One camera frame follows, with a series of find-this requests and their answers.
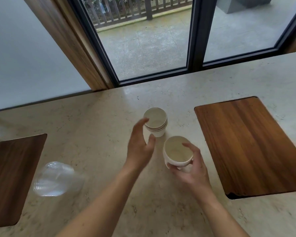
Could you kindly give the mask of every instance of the clear plastic cup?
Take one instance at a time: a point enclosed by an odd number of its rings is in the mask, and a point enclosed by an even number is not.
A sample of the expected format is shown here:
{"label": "clear plastic cup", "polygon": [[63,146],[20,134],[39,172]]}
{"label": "clear plastic cup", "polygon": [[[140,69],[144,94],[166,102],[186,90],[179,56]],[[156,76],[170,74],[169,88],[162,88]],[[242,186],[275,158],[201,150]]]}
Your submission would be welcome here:
{"label": "clear plastic cup", "polygon": [[68,191],[79,191],[84,177],[67,164],[57,161],[46,164],[33,183],[33,190],[39,196],[59,196]]}

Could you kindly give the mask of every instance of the wooden board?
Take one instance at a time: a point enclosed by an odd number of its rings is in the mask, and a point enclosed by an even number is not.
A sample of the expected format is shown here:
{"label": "wooden board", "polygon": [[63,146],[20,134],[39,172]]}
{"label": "wooden board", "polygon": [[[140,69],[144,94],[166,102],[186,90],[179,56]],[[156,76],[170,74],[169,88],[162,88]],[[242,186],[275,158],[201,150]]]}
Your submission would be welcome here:
{"label": "wooden board", "polygon": [[0,227],[19,221],[46,138],[0,142]]}
{"label": "wooden board", "polygon": [[296,147],[259,98],[195,107],[225,194],[296,191]]}

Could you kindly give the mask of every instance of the countertop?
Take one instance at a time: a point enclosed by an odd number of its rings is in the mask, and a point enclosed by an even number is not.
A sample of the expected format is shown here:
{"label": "countertop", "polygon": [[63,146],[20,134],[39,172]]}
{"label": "countertop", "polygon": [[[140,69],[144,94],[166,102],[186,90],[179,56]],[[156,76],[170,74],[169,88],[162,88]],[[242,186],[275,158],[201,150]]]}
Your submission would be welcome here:
{"label": "countertop", "polygon": [[[200,147],[218,199],[252,237],[296,237],[296,192],[229,200],[194,107],[258,96],[296,145],[296,53],[0,111],[0,141],[47,133],[37,167],[70,164],[86,176],[79,193],[29,191],[20,221],[0,236],[54,236],[122,167],[133,125],[146,109],[168,114],[166,135],[136,182],[113,236],[212,236],[190,193],[164,164],[162,145],[182,135]],[[148,131],[144,129],[145,139]]]}

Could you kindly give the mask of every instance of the wooden railing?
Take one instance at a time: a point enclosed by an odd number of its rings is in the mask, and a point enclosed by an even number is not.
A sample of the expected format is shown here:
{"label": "wooden railing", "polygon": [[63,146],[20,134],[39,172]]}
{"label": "wooden railing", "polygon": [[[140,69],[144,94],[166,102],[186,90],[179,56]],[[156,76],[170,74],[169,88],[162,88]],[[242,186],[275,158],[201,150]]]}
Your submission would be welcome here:
{"label": "wooden railing", "polygon": [[192,0],[84,0],[95,28],[146,17],[192,4]]}

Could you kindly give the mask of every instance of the patio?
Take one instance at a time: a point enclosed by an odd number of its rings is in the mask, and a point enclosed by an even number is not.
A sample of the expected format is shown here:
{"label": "patio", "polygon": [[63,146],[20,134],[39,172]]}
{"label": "patio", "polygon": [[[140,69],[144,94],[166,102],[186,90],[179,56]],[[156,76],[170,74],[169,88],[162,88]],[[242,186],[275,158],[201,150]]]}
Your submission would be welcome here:
{"label": "patio", "polygon": [[[225,14],[216,7],[204,61],[272,47],[296,0]],[[186,64],[191,9],[99,32],[120,80]]]}

